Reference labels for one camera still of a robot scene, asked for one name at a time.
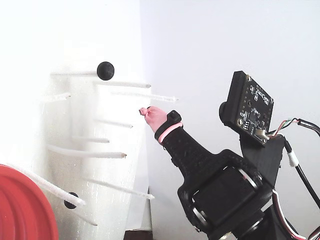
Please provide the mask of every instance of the circuit board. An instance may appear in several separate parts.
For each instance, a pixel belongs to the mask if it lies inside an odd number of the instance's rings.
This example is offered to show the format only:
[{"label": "circuit board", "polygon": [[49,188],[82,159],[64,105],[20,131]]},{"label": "circuit board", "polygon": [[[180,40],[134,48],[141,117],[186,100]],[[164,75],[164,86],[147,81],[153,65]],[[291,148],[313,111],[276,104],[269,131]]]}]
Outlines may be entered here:
[{"label": "circuit board", "polygon": [[220,113],[222,122],[238,132],[267,142],[274,100],[243,71],[233,74],[227,102]]}]

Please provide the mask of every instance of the pink soft finger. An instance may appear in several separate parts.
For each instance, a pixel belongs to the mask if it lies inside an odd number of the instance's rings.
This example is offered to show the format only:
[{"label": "pink soft finger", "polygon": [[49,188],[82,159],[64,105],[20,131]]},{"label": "pink soft finger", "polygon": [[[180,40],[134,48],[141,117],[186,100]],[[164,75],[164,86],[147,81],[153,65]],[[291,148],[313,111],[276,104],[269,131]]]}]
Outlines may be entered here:
[{"label": "pink soft finger", "polygon": [[156,106],[150,106],[148,109],[143,107],[139,111],[154,133],[167,121],[167,114]]}]

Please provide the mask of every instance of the black sphere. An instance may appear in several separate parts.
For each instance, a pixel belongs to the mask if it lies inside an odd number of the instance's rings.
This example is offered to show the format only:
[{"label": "black sphere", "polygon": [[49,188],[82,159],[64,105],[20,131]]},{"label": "black sphere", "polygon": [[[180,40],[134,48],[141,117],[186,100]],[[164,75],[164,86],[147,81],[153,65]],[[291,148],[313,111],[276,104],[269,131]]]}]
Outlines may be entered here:
[{"label": "black sphere", "polygon": [[[74,192],[69,192],[71,195],[76,196],[78,198],[78,195]],[[75,209],[77,206],[73,205],[72,203],[64,200],[64,205],[68,208],[68,209]]]},{"label": "black sphere", "polygon": [[110,62],[103,61],[97,67],[96,74],[98,75],[98,77],[100,79],[107,81],[107,80],[112,79],[112,77],[114,76],[115,68]]}]

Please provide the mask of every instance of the red lid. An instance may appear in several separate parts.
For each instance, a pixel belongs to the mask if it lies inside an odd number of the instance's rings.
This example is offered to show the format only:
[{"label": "red lid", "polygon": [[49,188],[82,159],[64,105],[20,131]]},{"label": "red lid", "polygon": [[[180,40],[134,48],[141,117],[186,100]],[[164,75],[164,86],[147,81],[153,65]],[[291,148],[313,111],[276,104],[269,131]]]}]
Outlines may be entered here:
[{"label": "red lid", "polygon": [[0,164],[0,240],[58,240],[54,212],[41,189]]}]

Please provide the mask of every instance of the white background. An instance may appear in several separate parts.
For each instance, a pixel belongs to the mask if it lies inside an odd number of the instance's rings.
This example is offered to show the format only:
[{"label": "white background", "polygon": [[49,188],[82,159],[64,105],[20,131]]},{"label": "white background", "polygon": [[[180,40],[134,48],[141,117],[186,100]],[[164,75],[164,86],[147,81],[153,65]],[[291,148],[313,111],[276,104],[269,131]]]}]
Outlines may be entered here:
[{"label": "white background", "polygon": [[[153,93],[180,99],[153,104],[177,110],[184,129],[212,153],[241,154],[239,136],[218,115],[234,71],[251,75],[274,98],[272,129],[292,117],[320,125],[320,2],[142,0],[141,22],[143,66]],[[319,195],[319,137],[298,126],[283,133]],[[150,129],[148,138],[154,238],[206,239],[179,202],[180,171]],[[320,224],[319,209],[286,154],[281,165],[276,190],[285,216],[309,235]]]},{"label": "white background", "polygon": [[[87,202],[71,213],[63,200],[44,192],[51,203],[60,240],[123,240],[131,195],[83,178],[133,188],[145,123],[138,109],[148,100],[113,96],[140,91],[96,86],[97,77],[51,77],[59,71],[96,71],[114,65],[112,81],[143,82],[140,2],[138,0],[2,1],[0,7],[0,163],[29,169]],[[43,96],[70,92],[66,101],[43,104]],[[121,128],[94,118],[132,124]],[[108,138],[85,143],[72,136]],[[126,159],[68,157],[47,151],[62,148],[123,152]],[[138,199],[136,206],[145,200]]]}]

